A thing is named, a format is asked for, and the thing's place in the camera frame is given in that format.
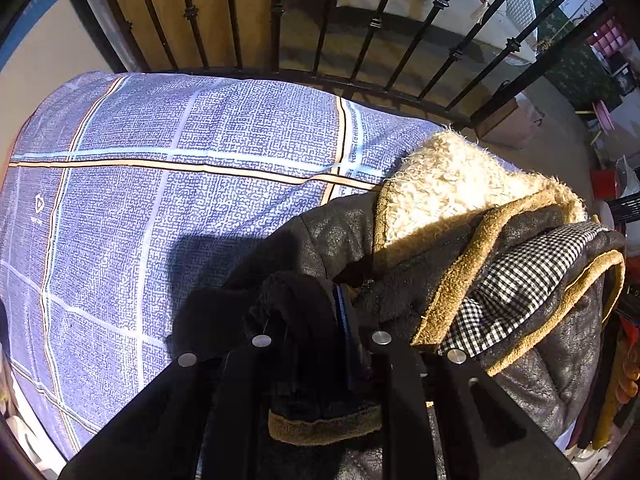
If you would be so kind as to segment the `pink small stool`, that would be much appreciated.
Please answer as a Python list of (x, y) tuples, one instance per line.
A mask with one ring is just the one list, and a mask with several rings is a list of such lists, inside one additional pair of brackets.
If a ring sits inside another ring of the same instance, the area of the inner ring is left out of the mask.
[(608, 111), (605, 102), (602, 100), (592, 102), (590, 110), (576, 110), (575, 114), (578, 116), (593, 116), (596, 118), (598, 128), (596, 134), (590, 141), (591, 146), (593, 146), (601, 136), (609, 134), (615, 129), (610, 112)]

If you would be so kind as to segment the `blue plaid bed sheet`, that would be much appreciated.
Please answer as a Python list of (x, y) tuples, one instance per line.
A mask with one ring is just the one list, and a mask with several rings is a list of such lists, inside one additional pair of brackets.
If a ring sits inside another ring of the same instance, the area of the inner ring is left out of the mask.
[(1, 190), (1, 340), (41, 431), (77, 453), (166, 366), (191, 290), (438, 130), (274, 80), (88, 73), (52, 92)]

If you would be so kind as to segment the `brown paper shopping bag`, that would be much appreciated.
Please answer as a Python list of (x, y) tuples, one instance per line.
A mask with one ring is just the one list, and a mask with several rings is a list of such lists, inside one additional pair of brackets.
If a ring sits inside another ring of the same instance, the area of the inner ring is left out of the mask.
[(540, 131), (544, 113), (520, 92), (475, 128), (478, 140), (521, 150)]

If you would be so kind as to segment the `black quilted shearling jacket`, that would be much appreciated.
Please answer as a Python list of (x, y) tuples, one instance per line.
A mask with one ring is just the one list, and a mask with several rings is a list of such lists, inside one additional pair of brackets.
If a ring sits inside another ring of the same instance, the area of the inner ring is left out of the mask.
[[(573, 479), (620, 236), (449, 131), (180, 304), (171, 479)], [(349, 298), (352, 339), (336, 317)]]

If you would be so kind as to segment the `black iron bed footboard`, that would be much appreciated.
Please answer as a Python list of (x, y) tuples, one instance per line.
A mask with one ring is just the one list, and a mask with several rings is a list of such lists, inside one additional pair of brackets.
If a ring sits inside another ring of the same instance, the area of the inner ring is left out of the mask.
[[(311, 70), (291, 70), (290, 68), (281, 67), (280, 54), (282, 50), (282, 16), (285, 12), (285, 8), (283, 0), (270, 0), (271, 6), (269, 13), (271, 18), (269, 22), (269, 70), (258, 70), (257, 72), (256, 70), (249, 70), (244, 66), (238, 20), (238, 5), (236, 4), (236, 0), (227, 0), (227, 9), (229, 12), (231, 26), (231, 41), (235, 58), (234, 64), (227, 67), (208, 64), (208, 57), (204, 49), (202, 34), (198, 29), (198, 9), (192, 4), (192, 0), (184, 0), (186, 3), (184, 16), (192, 26), (192, 35), (196, 47), (198, 48), (198, 53), (201, 54), (202, 58), (201, 61), (203, 63), (203, 67), (201, 68), (180, 67), (178, 65), (175, 55), (172, 53), (171, 47), (168, 44), (168, 39), (164, 32), (163, 25), (160, 22), (160, 17), (157, 14), (153, 0), (144, 0), (146, 10), (148, 10), (158, 40), (160, 40), (160, 44), (162, 45), (171, 66), (170, 70), (152, 70), (150, 67), (151, 65), (149, 65), (146, 60), (137, 39), (132, 32), (132, 24), (126, 20), (125, 15), (122, 13), (122, 8), (119, 6), (118, 0), (106, 0), (106, 3), (107, 10), (111, 12), (111, 16), (116, 22), (117, 29), (124, 35), (125, 44), (130, 47), (130, 50), (134, 55), (134, 59), (140, 65), (140, 70), (142, 70), (142, 72), (269, 79), (297, 82), (298, 84), (325, 84), (326, 86), (340, 87), (343, 90), (347, 90), (347, 93), (350, 96), (354, 93), (361, 93), (370, 94), (370, 96), (378, 96), (383, 99), (395, 100), (401, 104), (418, 108), (419, 110), (424, 110), (424, 112), (433, 114), (437, 117), (450, 120), (454, 127), (457, 125), (462, 128), (475, 128), (480, 122), (506, 104), (506, 102), (518, 93), (523, 92), (540, 77), (544, 76), (551, 67), (555, 66), (555, 64), (559, 62), (564, 50), (568, 47), (574, 46), (574, 44), (578, 44), (579, 41), (586, 40), (589, 35), (595, 32), (597, 28), (603, 25), (603, 23), (611, 17), (613, 11), (606, 1), (602, 2), (597, 9), (594, 9), (590, 14), (588, 14), (565, 37), (548, 47), (548, 50), (545, 50), (542, 55), (539, 55), (536, 61), (533, 62), (529, 68), (526, 68), (523, 73), (519, 74), (515, 79), (500, 86), (491, 98), (471, 116), (464, 116), (454, 111), (458, 104), (461, 103), (481, 82), (483, 82), (499, 64), (501, 64), (510, 55), (514, 54), (516, 50), (522, 46), (526, 37), (532, 34), (533, 30), (548, 18), (548, 16), (558, 8), (564, 0), (552, 0), (552, 3), (546, 6), (541, 14), (538, 14), (526, 29), (524, 29), (524, 32), (522, 32), (521, 35), (509, 39), (506, 43), (506, 47), (501, 50), (496, 57), (487, 66), (485, 66), (471, 82), (469, 82), (469, 84), (462, 88), (462, 90), (446, 106), (427, 100), (427, 95), (433, 90), (433, 88), (435, 88), (436, 84), (439, 83), (442, 77), (445, 76), (450, 67), (453, 66), (455, 62), (461, 60), (465, 50), (470, 44), (472, 44), (476, 33), (483, 28), (483, 26), (506, 0), (496, 0), (494, 3), (491, 3), (488, 11), (486, 11), (480, 19), (480, 22), (474, 25), (471, 30), (449, 50), (449, 54), (446, 57), (446, 60), (442, 63), (442, 66), (436, 70), (436, 73), (434, 73), (432, 78), (417, 96), (410, 96), (410, 94), (406, 92), (396, 91), (394, 90), (394, 85), (405, 70), (406, 65), (411, 60), (414, 51), (419, 47), (419, 44), (423, 41), (428, 30), (432, 28), (434, 18), (436, 18), (438, 12), (444, 10), (446, 6), (448, 6), (448, 1), (436, 0), (433, 3), (431, 12), (427, 14), (426, 20), (421, 22), (421, 25), (416, 30), (416, 33), (393, 73), (390, 75), (390, 78), (388, 78), (386, 84), (381, 86), (380, 84), (361, 81), (358, 79), (358, 75), (371, 47), (373, 38), (378, 30), (382, 30), (383, 28), (382, 17), (387, 1), (388, 0), (381, 0), (378, 8), (371, 14), (367, 24), (366, 36), (363, 38), (362, 45), (358, 52), (355, 64), (352, 66), (352, 71), (350, 72), (349, 77), (339, 77), (319, 72), (322, 52), (324, 45), (326, 44), (326, 34), (328, 33), (328, 28), (331, 24), (331, 16), (335, 9), (335, 3), (337, 0), (324, 0), (321, 26), (318, 32), (316, 50), (314, 50), (314, 64), (312, 64)], [(130, 72), (114, 49), (111, 40), (107, 38), (103, 27), (99, 23), (96, 14), (90, 6), (89, 0), (70, 0), (70, 2), (81, 21), (82, 26), (84, 26), (85, 31), (88, 32), (91, 40), (101, 52), (104, 60), (108, 63), (111, 69), (114, 70), (115, 73)]]

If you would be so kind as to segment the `blue and white wall poster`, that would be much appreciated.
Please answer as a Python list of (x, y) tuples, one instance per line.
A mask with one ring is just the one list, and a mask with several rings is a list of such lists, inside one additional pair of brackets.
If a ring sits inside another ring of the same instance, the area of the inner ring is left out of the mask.
[(29, 0), (1, 46), (1, 68), (6, 66), (17, 47), (35, 27), (35, 24), (57, 2), (58, 0)]

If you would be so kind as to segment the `green patterned cabinet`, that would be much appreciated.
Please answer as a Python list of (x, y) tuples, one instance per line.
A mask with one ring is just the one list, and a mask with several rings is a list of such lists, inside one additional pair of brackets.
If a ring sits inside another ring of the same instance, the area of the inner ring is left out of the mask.
[[(537, 36), (542, 42), (538, 52), (544, 52), (574, 28), (566, 14), (560, 8), (555, 9), (538, 26)], [(596, 101), (603, 101), (609, 110), (623, 103), (620, 88), (586, 40), (564, 50), (559, 62), (546, 73), (546, 78), (576, 110), (584, 110)]]

